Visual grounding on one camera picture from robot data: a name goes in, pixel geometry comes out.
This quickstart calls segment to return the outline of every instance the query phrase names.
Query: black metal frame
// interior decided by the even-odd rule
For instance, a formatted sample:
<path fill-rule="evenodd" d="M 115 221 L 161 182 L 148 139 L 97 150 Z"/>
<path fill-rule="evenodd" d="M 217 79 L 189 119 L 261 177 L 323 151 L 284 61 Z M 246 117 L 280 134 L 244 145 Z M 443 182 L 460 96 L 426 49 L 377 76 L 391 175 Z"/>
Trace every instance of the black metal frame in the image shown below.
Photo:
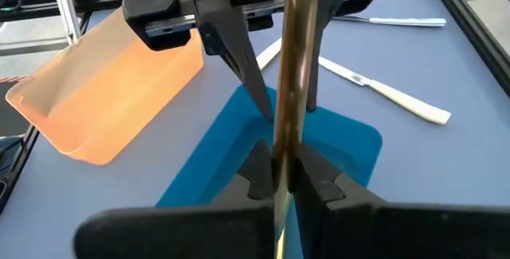
<path fill-rule="evenodd" d="M 58 51 L 68 45 L 69 43 L 65 37 L 54 37 L 32 41 L 13 41 L 10 43 L 0 44 L 0 57 L 26 53 Z"/>
<path fill-rule="evenodd" d="M 481 23 L 480 19 L 463 0 L 442 1 L 481 55 L 501 87 L 510 96 L 510 58 L 506 52 L 503 51 L 498 42 Z M 0 22 L 59 15 L 56 0 L 23 0 L 23 3 L 23 9 L 17 14 L 0 14 Z M 85 24 L 88 22 L 87 18 L 93 11 L 118 8 L 121 6 L 122 0 L 75 0 L 75 4 L 77 13 L 84 13 L 85 15 L 81 26 L 82 30 L 85 31 Z M 10 193 L 26 164 L 26 160 L 29 158 L 38 134 L 39 131 L 34 126 L 30 126 L 25 134 L 25 144 L 19 148 L 12 175 L 9 182 L 7 182 L 6 192 L 0 198 L 0 213 L 3 211 Z"/>

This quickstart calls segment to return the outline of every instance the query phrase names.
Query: orange plastic tray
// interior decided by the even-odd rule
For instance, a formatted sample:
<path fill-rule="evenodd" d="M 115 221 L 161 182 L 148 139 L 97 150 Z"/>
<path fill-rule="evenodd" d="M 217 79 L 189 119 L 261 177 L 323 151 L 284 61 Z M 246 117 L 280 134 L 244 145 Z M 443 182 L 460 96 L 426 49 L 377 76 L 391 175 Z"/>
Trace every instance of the orange plastic tray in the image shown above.
<path fill-rule="evenodd" d="M 154 52 L 117 10 L 12 87 L 6 99 L 60 153 L 104 165 L 202 66 L 196 31 L 186 46 Z"/>

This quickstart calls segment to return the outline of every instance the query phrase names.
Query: table knife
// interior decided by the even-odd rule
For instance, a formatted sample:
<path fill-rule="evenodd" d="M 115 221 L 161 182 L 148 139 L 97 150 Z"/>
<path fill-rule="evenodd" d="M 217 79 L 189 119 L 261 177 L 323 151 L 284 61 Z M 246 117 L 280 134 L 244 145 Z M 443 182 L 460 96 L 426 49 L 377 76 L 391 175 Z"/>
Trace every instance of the table knife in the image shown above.
<path fill-rule="evenodd" d="M 281 48 L 281 38 L 272 43 L 257 56 L 257 63 L 260 70 L 264 69 L 269 62 L 277 56 Z"/>
<path fill-rule="evenodd" d="M 428 120 L 436 124 L 446 124 L 446 122 L 451 116 L 450 112 L 444 111 L 440 108 L 436 108 L 430 104 L 424 103 L 386 84 L 383 84 L 376 80 L 371 80 L 367 77 L 359 75 L 358 73 L 354 73 L 351 70 L 342 67 L 341 65 L 338 65 L 327 59 L 324 59 L 323 57 L 319 57 L 319 65 L 325 67 L 326 69 L 345 79 L 350 80 L 355 84 L 358 84 L 360 86 L 366 85 L 373 88 L 375 91 L 381 93 L 388 99 L 393 100 L 395 103 L 413 112 L 417 116 L 420 116 L 424 120 Z"/>
<path fill-rule="evenodd" d="M 362 18 L 358 16 L 333 17 L 334 20 L 364 22 L 394 26 L 442 27 L 446 25 L 444 18 Z"/>

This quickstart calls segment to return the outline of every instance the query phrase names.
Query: blue tray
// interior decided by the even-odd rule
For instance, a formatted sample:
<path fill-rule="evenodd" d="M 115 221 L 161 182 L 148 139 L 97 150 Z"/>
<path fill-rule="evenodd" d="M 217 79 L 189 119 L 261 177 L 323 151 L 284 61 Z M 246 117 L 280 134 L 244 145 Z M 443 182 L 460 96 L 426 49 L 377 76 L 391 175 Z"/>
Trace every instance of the blue tray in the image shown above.
<path fill-rule="evenodd" d="M 271 88 L 269 96 L 274 108 L 276 92 Z M 260 139 L 273 143 L 273 125 L 262 119 L 241 86 L 156 206 L 209 203 Z M 363 186 L 368 184 L 383 144 L 381 135 L 373 127 L 323 108 L 306 115 L 303 141 Z M 286 257 L 302 257 L 293 204 L 286 230 Z"/>

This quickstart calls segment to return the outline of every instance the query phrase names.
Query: gray tabletop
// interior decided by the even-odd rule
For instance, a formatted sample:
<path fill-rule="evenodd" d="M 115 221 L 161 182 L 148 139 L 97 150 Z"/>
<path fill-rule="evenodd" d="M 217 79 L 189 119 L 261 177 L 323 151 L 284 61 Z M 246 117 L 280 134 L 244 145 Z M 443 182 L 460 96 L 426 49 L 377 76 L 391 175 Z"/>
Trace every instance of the gray tabletop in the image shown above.
<path fill-rule="evenodd" d="M 441 1 L 376 0 L 363 15 L 446 18 L 443 29 L 332 22 L 321 54 L 452 112 L 447 125 L 430 124 L 321 69 L 319 105 L 382 134 L 369 188 L 395 202 L 510 205 L 509 99 Z M 273 29 L 251 33 L 256 52 L 280 34 L 281 15 Z M 264 71 L 272 87 L 277 66 Z M 91 214 L 153 206 L 239 84 L 219 57 L 206 57 L 204 69 L 105 167 L 66 158 L 40 137 L 0 217 L 0 257 L 70 258 L 73 232 Z"/>

